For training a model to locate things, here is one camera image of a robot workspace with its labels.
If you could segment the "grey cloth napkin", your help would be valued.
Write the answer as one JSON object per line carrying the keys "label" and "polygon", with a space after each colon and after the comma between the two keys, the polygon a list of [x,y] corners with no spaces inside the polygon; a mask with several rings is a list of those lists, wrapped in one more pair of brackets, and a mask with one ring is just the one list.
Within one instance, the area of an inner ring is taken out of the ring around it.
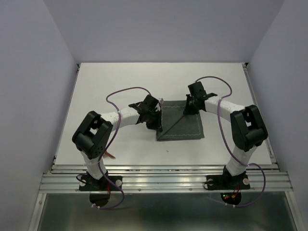
{"label": "grey cloth napkin", "polygon": [[185,106],[185,101],[161,100],[162,130],[156,133],[157,141],[199,140],[205,137],[200,115],[185,115]]}

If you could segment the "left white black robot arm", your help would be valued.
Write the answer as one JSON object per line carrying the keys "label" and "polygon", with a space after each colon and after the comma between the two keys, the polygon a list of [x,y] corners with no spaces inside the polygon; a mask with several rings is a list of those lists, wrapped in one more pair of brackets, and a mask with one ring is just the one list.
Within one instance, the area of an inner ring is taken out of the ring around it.
{"label": "left white black robot arm", "polygon": [[121,186],[117,186],[116,182],[121,182],[122,177],[108,177],[108,171],[103,162],[109,142],[114,140],[110,135],[116,135],[120,128],[139,123],[145,123],[150,130],[161,131],[159,106],[158,99],[147,95],[142,102],[130,104],[116,112],[99,114],[90,111],[87,113],[72,137],[72,142],[81,152],[87,167],[86,174],[77,176],[80,191],[120,190]]}

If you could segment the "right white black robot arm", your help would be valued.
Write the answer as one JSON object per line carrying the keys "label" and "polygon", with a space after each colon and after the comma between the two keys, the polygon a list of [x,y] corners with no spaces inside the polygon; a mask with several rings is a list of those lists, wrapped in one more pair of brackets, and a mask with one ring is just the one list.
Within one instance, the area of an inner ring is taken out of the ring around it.
{"label": "right white black robot arm", "polygon": [[188,86],[185,115],[196,115],[200,111],[216,114],[218,120],[231,124],[234,149],[227,148],[231,158],[221,175],[207,175],[206,189],[231,190],[237,187],[249,189],[246,169],[253,152],[268,138],[268,131],[256,105],[242,106],[225,100],[215,93],[206,93],[200,81]]}

